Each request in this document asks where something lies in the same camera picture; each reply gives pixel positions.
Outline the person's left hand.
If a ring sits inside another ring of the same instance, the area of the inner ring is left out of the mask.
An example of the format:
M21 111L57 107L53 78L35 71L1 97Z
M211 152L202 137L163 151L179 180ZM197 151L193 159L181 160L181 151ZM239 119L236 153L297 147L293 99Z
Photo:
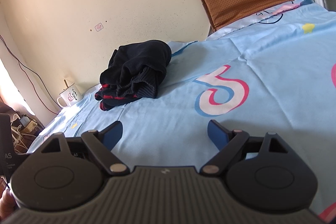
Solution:
M16 208L15 198L10 189L4 190L0 201L0 219L4 221L11 216Z

